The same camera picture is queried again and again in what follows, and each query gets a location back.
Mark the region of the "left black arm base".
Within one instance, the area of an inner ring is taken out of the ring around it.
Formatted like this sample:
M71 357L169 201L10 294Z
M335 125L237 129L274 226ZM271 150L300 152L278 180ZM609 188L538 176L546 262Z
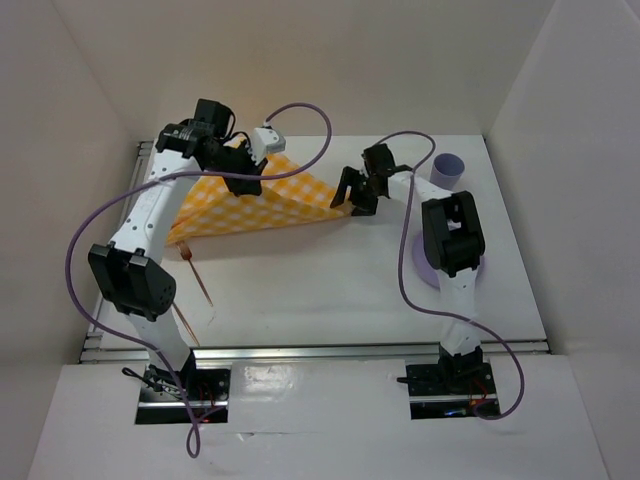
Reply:
M137 425L187 424L190 422L178 387L170 377L147 367L143 374L129 367L121 373L140 382ZM231 368L191 369L183 389L197 420L205 424L228 422Z

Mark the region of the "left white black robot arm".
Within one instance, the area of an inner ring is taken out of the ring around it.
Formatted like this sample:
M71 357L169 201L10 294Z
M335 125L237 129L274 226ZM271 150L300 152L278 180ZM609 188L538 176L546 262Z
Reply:
M162 386L176 399L198 387L198 374L186 365L191 349L171 312L177 287L161 261L171 227L202 171L255 174L245 150L226 146L232 110L201 99L195 114L167 125L150 159L150 188L141 192L128 217L105 245L91 247L88 260L103 297L133 325L152 365L166 371Z

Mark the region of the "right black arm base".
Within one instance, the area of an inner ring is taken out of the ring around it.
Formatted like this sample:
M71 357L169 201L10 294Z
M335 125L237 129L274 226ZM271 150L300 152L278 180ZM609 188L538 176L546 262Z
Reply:
M486 360L461 374L454 374L442 359L407 364L395 381L407 389L412 420L501 414L493 370Z

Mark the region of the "yellow white checkered cloth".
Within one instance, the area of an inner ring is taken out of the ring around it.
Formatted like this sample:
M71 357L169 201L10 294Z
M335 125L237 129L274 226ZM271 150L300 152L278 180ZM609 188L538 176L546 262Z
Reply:
M308 172L266 181L259 196L239 197L228 191L223 179L202 177L186 196L167 242L291 227L350 215L350 202L336 208L330 206L335 193L334 187Z

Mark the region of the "lilac plastic cup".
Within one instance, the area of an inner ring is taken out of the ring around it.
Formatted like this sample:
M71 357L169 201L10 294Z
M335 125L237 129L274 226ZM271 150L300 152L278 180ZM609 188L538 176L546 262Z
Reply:
M441 153L433 160L430 182L440 188L453 190L464 172L465 163L460 157Z

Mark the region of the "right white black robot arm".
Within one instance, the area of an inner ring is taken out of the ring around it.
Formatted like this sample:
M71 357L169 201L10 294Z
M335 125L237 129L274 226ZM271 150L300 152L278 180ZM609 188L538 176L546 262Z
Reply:
M450 315L439 343L444 362L436 369L436 379L444 390L460 391L471 379L467 363L483 361L471 322L476 317L475 284L486 249L473 195L454 191L465 164L453 154L440 154L432 162L430 177L424 179L409 166L396 163L384 143L365 149L362 157L362 169L343 168L330 207L349 202L354 216L371 216L379 198L403 195L406 205L420 208L421 234L413 250L421 252L422 262L436 280L440 310Z

